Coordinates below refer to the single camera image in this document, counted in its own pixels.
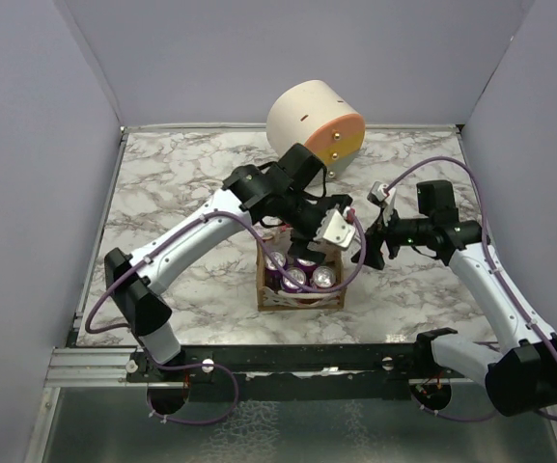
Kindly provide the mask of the purple soda can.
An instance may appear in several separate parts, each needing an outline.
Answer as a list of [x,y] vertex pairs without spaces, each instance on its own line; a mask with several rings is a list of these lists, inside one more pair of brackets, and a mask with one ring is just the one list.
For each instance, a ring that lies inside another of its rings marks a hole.
[[300,258],[296,258],[293,263],[297,268],[300,268],[306,274],[312,274],[319,266],[314,261]]
[[281,277],[280,287],[289,294],[303,292],[303,287],[308,284],[308,277],[304,271],[297,267],[290,267]]
[[272,290],[278,290],[281,287],[282,273],[281,269],[287,266],[287,258],[280,251],[271,251],[264,257],[265,260],[265,286]]

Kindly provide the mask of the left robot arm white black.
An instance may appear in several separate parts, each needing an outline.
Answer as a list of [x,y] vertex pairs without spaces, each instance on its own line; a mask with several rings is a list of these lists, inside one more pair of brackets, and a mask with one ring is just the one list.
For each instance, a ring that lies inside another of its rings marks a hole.
[[295,144],[276,161],[234,168],[191,216],[155,241],[130,254],[115,248],[106,255],[105,294],[151,355],[149,369],[157,378],[172,380],[182,367],[181,344],[170,324],[173,312],[161,295],[220,243],[274,218],[292,229],[293,257],[321,261],[323,253],[310,249],[311,243],[350,245],[356,233],[348,220],[351,196],[315,196],[306,190],[317,174],[326,172],[318,157]]

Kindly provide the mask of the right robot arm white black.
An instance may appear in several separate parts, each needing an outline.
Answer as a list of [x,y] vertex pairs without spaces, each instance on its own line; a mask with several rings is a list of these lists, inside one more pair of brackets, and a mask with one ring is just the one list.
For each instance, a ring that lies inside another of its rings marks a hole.
[[448,180],[417,184],[419,215],[403,218],[394,188],[376,182],[368,200],[379,214],[356,256],[381,270],[402,247],[425,246],[450,268],[484,313],[498,348],[491,350],[451,328],[418,335],[412,364],[422,376],[448,368],[481,385],[494,409],[510,417],[557,405],[557,333],[504,275],[494,247],[475,220],[462,221]]

